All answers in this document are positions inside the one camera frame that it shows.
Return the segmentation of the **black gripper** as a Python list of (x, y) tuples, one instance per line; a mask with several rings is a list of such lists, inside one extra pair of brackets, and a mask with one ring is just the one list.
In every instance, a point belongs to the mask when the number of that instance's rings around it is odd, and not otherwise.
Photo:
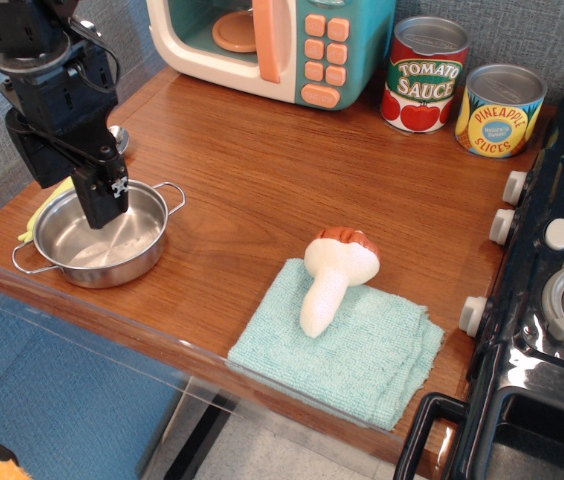
[(47, 188), (71, 176), (92, 229), (129, 206), (127, 167), (108, 117), (118, 103), (102, 47), (59, 47), (36, 58), (0, 56), (11, 103), (7, 130), (33, 178)]

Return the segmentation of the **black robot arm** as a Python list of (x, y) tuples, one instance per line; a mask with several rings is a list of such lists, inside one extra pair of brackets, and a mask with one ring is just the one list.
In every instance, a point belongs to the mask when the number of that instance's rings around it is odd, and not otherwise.
[(43, 188), (70, 177), (93, 229), (128, 209), (128, 170), (108, 117), (120, 63), (74, 1), (0, 1), (7, 131)]

